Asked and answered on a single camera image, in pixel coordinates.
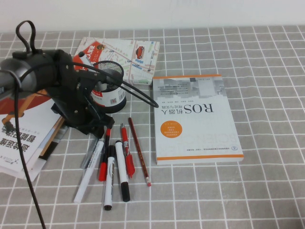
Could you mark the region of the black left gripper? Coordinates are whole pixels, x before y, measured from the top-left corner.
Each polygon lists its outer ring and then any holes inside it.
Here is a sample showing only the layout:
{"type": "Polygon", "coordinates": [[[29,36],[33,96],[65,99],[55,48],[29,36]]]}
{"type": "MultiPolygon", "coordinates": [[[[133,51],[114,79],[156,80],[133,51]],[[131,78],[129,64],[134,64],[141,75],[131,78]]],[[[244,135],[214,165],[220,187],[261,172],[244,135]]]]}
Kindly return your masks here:
{"type": "Polygon", "coordinates": [[[99,70],[75,70],[71,55],[63,50],[54,51],[52,58],[55,62],[56,80],[55,85],[47,88],[47,93],[56,104],[53,111],[64,117],[67,126],[102,138],[104,126],[112,129],[114,119],[99,111],[91,92],[97,82],[105,82],[105,74],[99,70]]]}

